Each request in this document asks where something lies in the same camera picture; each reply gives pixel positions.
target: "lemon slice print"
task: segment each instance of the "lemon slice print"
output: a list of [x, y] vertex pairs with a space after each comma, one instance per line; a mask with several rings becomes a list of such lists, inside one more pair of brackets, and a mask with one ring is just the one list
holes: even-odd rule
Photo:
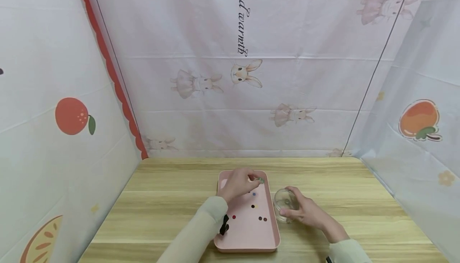
[[28, 242], [20, 263], [49, 263], [61, 222], [62, 215], [43, 225]]

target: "clear glass cup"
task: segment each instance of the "clear glass cup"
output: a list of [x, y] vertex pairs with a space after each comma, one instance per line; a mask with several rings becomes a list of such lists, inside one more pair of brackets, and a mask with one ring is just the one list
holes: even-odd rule
[[300, 205], [292, 191], [287, 189], [280, 189], [276, 191], [273, 198], [273, 206], [275, 206], [276, 220], [283, 223], [291, 223], [292, 220], [280, 215], [281, 209], [299, 210]]

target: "red trim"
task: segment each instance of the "red trim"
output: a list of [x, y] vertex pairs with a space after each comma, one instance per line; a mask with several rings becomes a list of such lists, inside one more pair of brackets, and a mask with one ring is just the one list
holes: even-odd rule
[[94, 15], [93, 8], [91, 7], [89, 0], [84, 0], [84, 1], [85, 1], [86, 9], [88, 12], [89, 22], [91, 23], [91, 26], [93, 27], [94, 32], [96, 32], [97, 44], [99, 45], [101, 53], [107, 63], [107, 72], [109, 73], [110, 78], [114, 82], [115, 94], [118, 97], [118, 100], [121, 101], [123, 114], [128, 120], [129, 129], [131, 133], [136, 138], [136, 146], [141, 151], [141, 158], [143, 160], [148, 157], [147, 151], [142, 142], [139, 130], [137, 129], [133, 114], [131, 113], [131, 110], [129, 109], [128, 101], [126, 100], [125, 94], [123, 93], [123, 89], [121, 88], [120, 80], [118, 79], [118, 76], [116, 75], [114, 64], [112, 62], [112, 59], [110, 58], [109, 49], [107, 48], [107, 45], [104, 42], [104, 38], [102, 36], [101, 29], [99, 25], [97, 24], [97, 20], [96, 20], [96, 16]]

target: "pink tray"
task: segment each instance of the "pink tray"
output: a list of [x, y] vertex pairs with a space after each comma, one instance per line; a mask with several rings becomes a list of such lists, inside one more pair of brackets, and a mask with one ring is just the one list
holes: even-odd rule
[[[231, 170], [219, 174], [218, 190], [224, 187]], [[267, 174], [257, 170], [265, 183], [229, 204], [229, 229], [224, 236], [217, 234], [214, 244], [222, 253], [273, 252], [281, 238], [273, 209]]]

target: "green leaf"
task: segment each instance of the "green leaf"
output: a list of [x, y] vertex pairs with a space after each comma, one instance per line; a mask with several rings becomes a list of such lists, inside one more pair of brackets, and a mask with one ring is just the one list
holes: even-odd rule
[[88, 117], [89, 117], [89, 122], [88, 122], [89, 134], [93, 135], [94, 131], [96, 130], [96, 120], [94, 120], [94, 117], [91, 115], [88, 115]]
[[430, 126], [430, 127], [425, 127], [424, 129], [420, 130], [420, 132], [423, 132], [425, 134], [432, 134], [432, 133], [435, 133], [436, 132], [436, 128]]
[[426, 133], [422, 133], [421, 131], [417, 133], [415, 136], [415, 139], [420, 140], [420, 139], [426, 139]]

